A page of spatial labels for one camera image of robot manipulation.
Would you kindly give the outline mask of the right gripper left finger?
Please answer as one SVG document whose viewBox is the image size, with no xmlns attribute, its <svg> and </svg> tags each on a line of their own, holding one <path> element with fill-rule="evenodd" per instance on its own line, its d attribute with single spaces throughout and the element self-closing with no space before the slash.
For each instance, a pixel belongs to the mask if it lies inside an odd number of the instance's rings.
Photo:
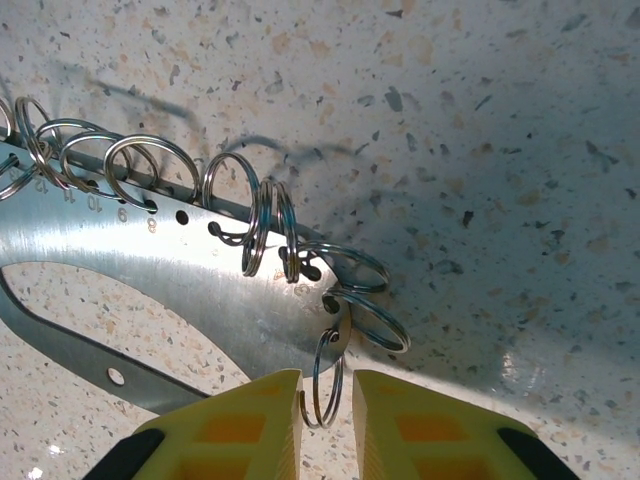
<svg viewBox="0 0 640 480">
<path fill-rule="evenodd" d="M 287 369 L 156 417 L 87 479 L 298 479 L 302 373 Z"/>
</svg>

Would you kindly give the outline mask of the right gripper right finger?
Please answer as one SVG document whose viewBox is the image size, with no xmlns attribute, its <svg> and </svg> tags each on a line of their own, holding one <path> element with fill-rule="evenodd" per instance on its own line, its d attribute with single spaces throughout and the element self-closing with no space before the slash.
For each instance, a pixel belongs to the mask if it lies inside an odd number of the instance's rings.
<svg viewBox="0 0 640 480">
<path fill-rule="evenodd" d="M 525 424 L 373 370 L 353 375 L 363 479 L 573 479 Z"/>
</svg>

